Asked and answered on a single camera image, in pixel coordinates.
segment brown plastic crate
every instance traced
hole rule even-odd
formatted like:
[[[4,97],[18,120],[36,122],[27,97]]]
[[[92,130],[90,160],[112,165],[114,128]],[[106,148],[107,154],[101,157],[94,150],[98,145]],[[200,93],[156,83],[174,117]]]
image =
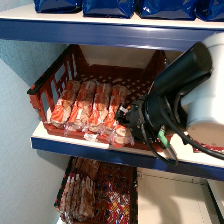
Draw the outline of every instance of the brown plastic crate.
[[[130,104],[133,100],[138,99],[140,95],[147,93],[154,78],[163,70],[165,61],[165,53],[163,51],[155,51],[151,60],[145,69],[118,67],[109,65],[89,65],[78,45],[70,45],[59,58],[47,69],[47,71],[35,82],[35,84],[28,90],[30,102],[34,109],[38,110],[39,116],[43,122],[48,134],[64,136],[64,130],[58,129],[51,124],[48,124],[46,114],[44,111],[42,94],[45,93],[47,103],[51,112],[55,107],[53,100],[53,92],[51,84],[54,84],[57,92],[57,97],[63,91],[63,85],[70,80],[76,79],[79,81],[87,81],[96,79],[102,83],[111,83],[111,85],[126,86],[131,94],[128,95],[126,103]],[[58,71],[64,67],[64,73],[59,80],[56,80]],[[84,140],[83,132],[70,132],[67,137]],[[106,143],[106,136],[98,136],[99,142]],[[134,146],[126,145],[130,148],[137,148],[139,150],[148,150],[148,147],[142,143],[136,142]],[[154,144],[157,151],[161,149]]]
[[[69,176],[69,174],[73,173],[73,171],[71,170],[71,167],[72,167],[72,162],[75,158],[76,157],[70,158],[70,161],[69,161],[67,169],[65,171],[65,175],[63,177],[58,195],[57,195],[55,203],[54,203],[54,207],[55,207],[56,211],[58,211],[58,212],[59,212],[60,202],[62,199],[62,194],[65,189],[65,185],[66,185],[68,176]],[[129,211],[128,212],[129,215],[128,215],[128,217],[126,216],[125,220],[128,220],[127,223],[129,223],[129,224],[137,223],[137,168],[129,167],[129,166],[125,166],[125,165],[101,162],[101,165],[98,170],[97,178],[95,180],[95,184],[96,184],[95,216],[93,217],[92,220],[86,220],[83,222],[74,220],[72,222],[73,224],[78,224],[78,223],[82,223],[82,224],[117,223],[116,216],[114,217],[112,214],[110,214],[110,218],[112,218],[112,220],[110,220],[110,222],[109,222],[109,220],[107,220],[106,217],[104,217],[104,216],[102,217],[102,214],[104,214],[103,211],[105,210],[105,207],[102,205],[105,205],[105,203],[103,203],[103,202],[107,201],[107,198],[105,197],[105,193],[106,193],[106,195],[109,193],[108,189],[103,189],[102,187],[105,185],[105,178],[108,178],[110,175],[112,175],[113,178],[111,178],[110,180],[108,179],[108,182],[110,182],[114,186],[117,184],[120,185],[120,187],[118,187],[118,189],[116,189],[115,191],[112,191],[110,193],[110,196],[112,196],[112,197],[114,196],[113,201],[114,202],[116,201],[117,204],[120,204],[119,200],[117,200],[117,198],[116,198],[116,195],[117,195],[117,193],[123,192],[121,186],[123,186],[123,184],[125,184],[126,190],[124,190],[124,192],[127,194],[126,195],[127,198],[126,198],[126,201],[123,202],[124,203],[123,205],[128,206],[127,209]]]

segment blue shelf edge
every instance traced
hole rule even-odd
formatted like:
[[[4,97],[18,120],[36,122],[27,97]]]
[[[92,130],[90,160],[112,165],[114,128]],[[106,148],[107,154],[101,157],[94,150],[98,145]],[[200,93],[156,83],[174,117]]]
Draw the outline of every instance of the blue shelf edge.
[[[224,29],[0,19],[0,39],[185,51]]]
[[[167,165],[159,159],[133,153],[92,148],[74,145],[64,142],[56,142],[48,139],[31,137],[32,148],[60,153],[69,156],[83,157],[109,163],[123,164],[133,167],[161,170],[171,173],[202,177],[224,181],[224,168],[207,166],[202,164],[179,162],[177,167]]]

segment white wall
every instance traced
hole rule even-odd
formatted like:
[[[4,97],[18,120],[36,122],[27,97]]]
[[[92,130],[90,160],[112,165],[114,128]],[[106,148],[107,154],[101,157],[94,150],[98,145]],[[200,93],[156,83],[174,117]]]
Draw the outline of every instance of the white wall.
[[[0,11],[31,0],[0,1]],[[54,200],[69,157],[37,151],[39,123],[26,94],[64,45],[0,40],[0,223],[54,224]]]

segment plastic packaging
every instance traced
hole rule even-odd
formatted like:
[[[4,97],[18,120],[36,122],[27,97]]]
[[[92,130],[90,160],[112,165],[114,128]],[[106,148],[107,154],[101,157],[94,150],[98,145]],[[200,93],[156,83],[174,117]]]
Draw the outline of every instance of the plastic packaging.
[[[66,83],[65,89],[55,105],[50,122],[57,128],[63,128],[71,114],[72,105],[80,89],[80,82],[70,80]]]
[[[120,124],[113,129],[111,134],[107,137],[107,140],[115,148],[121,148],[129,143],[134,145],[134,138],[131,131]]]
[[[36,12],[63,13],[81,9],[81,0],[34,0]]]
[[[89,130],[92,132],[99,133],[102,129],[102,124],[108,115],[111,90],[110,84],[97,83],[93,111],[89,119]]]
[[[196,15],[204,21],[224,21],[224,0],[198,0]]]
[[[129,94],[129,91],[126,87],[116,85],[112,89],[112,95],[110,99],[109,113],[103,124],[103,134],[110,134],[113,128],[117,125],[117,122],[114,120],[116,111],[121,103],[125,104],[125,98]]]
[[[196,5],[197,0],[139,0],[139,12],[142,18],[195,20]]]
[[[95,81],[82,83],[71,116],[66,124],[65,135],[67,135],[69,131],[81,131],[86,125],[89,125],[95,89]]]
[[[79,207],[79,221],[84,221],[86,219],[92,219],[94,216],[95,208],[95,184],[87,176],[82,182],[81,191],[81,203]]]
[[[84,16],[130,18],[137,0],[83,0]]]
[[[81,170],[82,172],[86,173],[91,180],[96,179],[96,175],[98,172],[100,166],[100,162],[96,160],[90,160],[90,159],[85,159],[84,162],[82,163]]]

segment shelf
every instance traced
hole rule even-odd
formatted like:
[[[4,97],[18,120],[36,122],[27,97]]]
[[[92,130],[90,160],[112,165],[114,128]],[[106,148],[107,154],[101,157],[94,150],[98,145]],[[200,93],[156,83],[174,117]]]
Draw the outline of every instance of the shelf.
[[[138,178],[138,222],[219,223],[207,185],[143,175]]]
[[[34,5],[0,13],[0,39],[120,46],[185,51],[195,42],[224,31],[224,23],[141,19],[84,18],[40,14]]]
[[[214,180],[208,180],[208,183],[224,219],[224,183]]]
[[[222,160],[193,153],[192,147],[184,146],[177,135],[171,139],[180,161],[177,167],[165,164],[148,151],[127,147],[116,149],[109,144],[49,135],[42,122],[34,131],[31,144],[32,148],[44,151],[224,181]]]

